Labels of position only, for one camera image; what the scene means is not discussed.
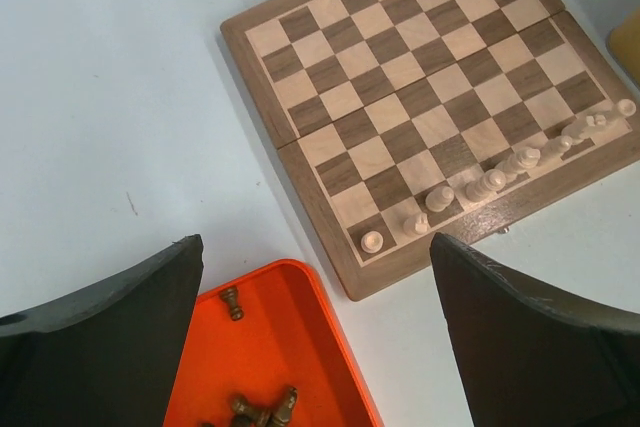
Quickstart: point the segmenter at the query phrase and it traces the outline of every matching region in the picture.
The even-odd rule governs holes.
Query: chessboard
[[[474,242],[638,158],[630,118],[466,198],[515,151],[630,97],[559,0],[272,0],[222,30],[355,300],[428,266],[436,231]],[[454,201],[429,211],[444,185]],[[429,232],[409,236],[419,212]]]

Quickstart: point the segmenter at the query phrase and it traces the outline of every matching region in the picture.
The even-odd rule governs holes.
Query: orange tray
[[[218,298],[232,285],[238,322]],[[295,260],[198,297],[164,425],[227,427],[234,394],[274,406],[287,385],[298,389],[290,427],[382,427],[320,279]]]

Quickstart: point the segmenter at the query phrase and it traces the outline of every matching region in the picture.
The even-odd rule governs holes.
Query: folding chessboard
[[[474,242],[637,160],[635,118],[472,203],[515,150],[630,97],[559,0],[271,0],[222,27],[345,289],[429,265],[433,233]],[[450,185],[433,213],[426,195]],[[404,220],[428,214],[430,232]],[[380,232],[383,248],[364,252]]]

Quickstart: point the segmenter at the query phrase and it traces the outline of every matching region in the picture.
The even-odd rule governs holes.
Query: light wooden chess piece
[[[571,124],[562,129],[562,135],[571,137],[573,145],[578,145],[597,132],[602,132],[607,128],[607,119],[602,114],[587,115],[574,120]]]
[[[412,215],[404,221],[403,228],[405,234],[412,237],[426,234],[429,231],[429,219],[427,218],[427,214],[420,212]]]
[[[522,149],[511,154],[508,159],[496,165],[496,169],[504,172],[507,183],[510,183],[516,180],[519,174],[533,169],[538,165],[539,160],[540,151],[538,149]]]
[[[469,182],[465,186],[465,194],[471,202],[480,202],[494,192],[503,189],[507,185],[504,172],[498,169],[486,171],[478,180]]]
[[[375,230],[364,234],[362,236],[362,240],[360,241],[362,250],[364,250],[367,254],[375,254],[376,252],[380,252],[383,243],[384,239],[382,238],[382,234],[380,232],[376,232]]]
[[[636,113],[636,110],[636,104],[633,101],[622,99],[613,106],[613,109],[602,112],[602,115],[604,115],[609,124],[614,124],[619,120],[631,117]]]
[[[424,203],[431,212],[442,212],[451,205],[454,197],[453,189],[448,185],[443,185],[429,192]]]
[[[547,141],[544,147],[542,147],[542,150],[540,150],[538,167],[548,164],[553,159],[562,157],[562,154],[567,152],[572,146],[573,141],[568,135],[561,135],[560,137]]]

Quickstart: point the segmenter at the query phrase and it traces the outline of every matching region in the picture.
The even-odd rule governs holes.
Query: wooden border
[[[220,26],[271,141],[277,149],[296,140],[296,135],[262,70],[260,60],[247,39],[246,31],[309,1],[311,0],[268,0],[226,20]],[[540,1],[552,16],[564,10],[560,0]]]
[[[570,14],[562,12],[553,20],[612,100],[633,98]],[[639,160],[640,115],[630,120],[633,132],[572,160],[438,231],[472,244]],[[346,237],[335,235],[342,230],[340,224],[298,143],[283,147],[279,153],[350,299],[361,300],[431,264],[429,245],[435,232],[366,267],[360,267]]]

